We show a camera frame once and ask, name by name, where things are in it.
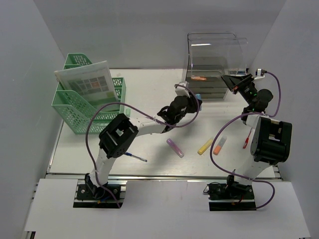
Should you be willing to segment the red pen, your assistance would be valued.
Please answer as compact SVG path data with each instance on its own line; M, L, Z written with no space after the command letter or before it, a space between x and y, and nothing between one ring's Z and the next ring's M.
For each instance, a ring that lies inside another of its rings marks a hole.
M250 132L249 132L247 138L245 139L245 142L244 142L244 145L243 145L243 149L245 149L247 147L247 145L248 145L251 132L252 132L252 129L250 129Z

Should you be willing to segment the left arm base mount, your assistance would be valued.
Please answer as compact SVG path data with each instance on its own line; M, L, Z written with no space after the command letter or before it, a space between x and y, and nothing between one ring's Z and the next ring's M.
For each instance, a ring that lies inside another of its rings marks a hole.
M124 202L126 187L121 184L109 184L107 188L118 200L119 207L109 192L102 189L95 197L83 183L77 185L73 208L119 209Z

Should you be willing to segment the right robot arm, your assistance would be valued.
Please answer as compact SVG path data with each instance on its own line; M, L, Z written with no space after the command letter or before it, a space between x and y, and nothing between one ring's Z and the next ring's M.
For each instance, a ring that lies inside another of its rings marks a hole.
M252 181L261 172L288 159L292 124L264 115L273 94L268 89L257 90L251 74L224 75L221 79L232 93L239 93L247 102L248 106L243 109L241 120L254 130L250 156L227 177L226 195L235 199L250 190Z

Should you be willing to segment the purple highlighter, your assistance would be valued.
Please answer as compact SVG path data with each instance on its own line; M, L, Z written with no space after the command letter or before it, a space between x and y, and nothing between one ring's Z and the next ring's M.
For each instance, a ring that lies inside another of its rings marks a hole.
M168 138L166 140L167 144L170 146L170 148L177 154L179 158L184 157L184 153L181 151L181 149L170 139Z

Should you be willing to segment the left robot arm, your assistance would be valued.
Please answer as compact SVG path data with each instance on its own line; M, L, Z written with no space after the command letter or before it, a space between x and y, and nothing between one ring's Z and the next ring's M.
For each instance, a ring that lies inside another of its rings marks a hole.
M169 106L163 107L157 115L163 123L152 117L129 118L125 114L118 114L99 134L99 153L95 159L86 147L93 160L93 170L85 175L85 185L88 193L97 200L108 196L118 196L114 193L115 186L108 186L110 171L115 160L124 155L138 136L166 133L176 127L186 114L197 113L202 100L197 96L177 96Z

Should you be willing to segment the blue ballpoint pen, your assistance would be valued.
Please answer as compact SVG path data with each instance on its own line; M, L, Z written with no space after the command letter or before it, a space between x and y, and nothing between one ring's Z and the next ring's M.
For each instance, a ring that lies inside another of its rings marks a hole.
M142 157L139 157L139 156L136 156L136 155L133 155L133 154L128 153L128 152L126 152L125 155L126 155L126 156L129 156L129 157L133 157L133 158L138 159L138 160L143 161L143 162L147 162L146 159L144 159L144 158L142 158Z

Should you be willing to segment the clear acrylic drawer unit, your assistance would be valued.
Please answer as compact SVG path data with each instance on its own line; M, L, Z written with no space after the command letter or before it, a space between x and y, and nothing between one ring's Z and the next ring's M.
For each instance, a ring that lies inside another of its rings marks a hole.
M248 40L231 32L193 32L187 35L187 42L188 63L183 74L188 87L203 100L224 99L229 89L221 76L246 74ZM207 80L191 80L194 76Z

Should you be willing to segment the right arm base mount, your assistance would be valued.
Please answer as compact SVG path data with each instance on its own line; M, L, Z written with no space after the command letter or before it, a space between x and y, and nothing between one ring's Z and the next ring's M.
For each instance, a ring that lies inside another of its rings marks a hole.
M255 211L256 203L252 186L247 191L233 190L226 183L212 182L205 186L211 212Z

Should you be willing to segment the yellow highlighter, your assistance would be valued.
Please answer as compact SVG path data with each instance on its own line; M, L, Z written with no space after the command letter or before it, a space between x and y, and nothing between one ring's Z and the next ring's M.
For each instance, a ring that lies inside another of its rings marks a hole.
M210 138L198 151L199 155L202 155L213 143L213 138Z

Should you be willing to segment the orange highlighter white cap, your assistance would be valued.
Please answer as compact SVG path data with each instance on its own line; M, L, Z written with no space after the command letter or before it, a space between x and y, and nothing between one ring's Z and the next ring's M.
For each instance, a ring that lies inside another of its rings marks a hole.
M217 146L213 150L213 154L214 155L218 155L219 154L219 152L221 151L221 149L222 149L224 143L226 142L226 140L227 140L227 136L224 135L224 136L221 137L221 139L218 142Z

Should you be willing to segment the green file organizer rack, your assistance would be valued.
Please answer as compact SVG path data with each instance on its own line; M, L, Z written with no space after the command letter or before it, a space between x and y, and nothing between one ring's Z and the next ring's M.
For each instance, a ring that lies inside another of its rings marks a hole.
M51 106L75 134L85 134L90 119L102 105L95 107L75 91L65 90L58 84ZM89 133L99 134L118 114L126 115L123 105L112 105L103 109L94 118Z

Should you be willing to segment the document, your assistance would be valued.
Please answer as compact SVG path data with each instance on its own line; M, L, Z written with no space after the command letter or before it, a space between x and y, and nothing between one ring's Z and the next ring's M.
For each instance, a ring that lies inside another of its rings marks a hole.
M65 90L75 91L95 107L119 100L107 61L59 70L54 74Z

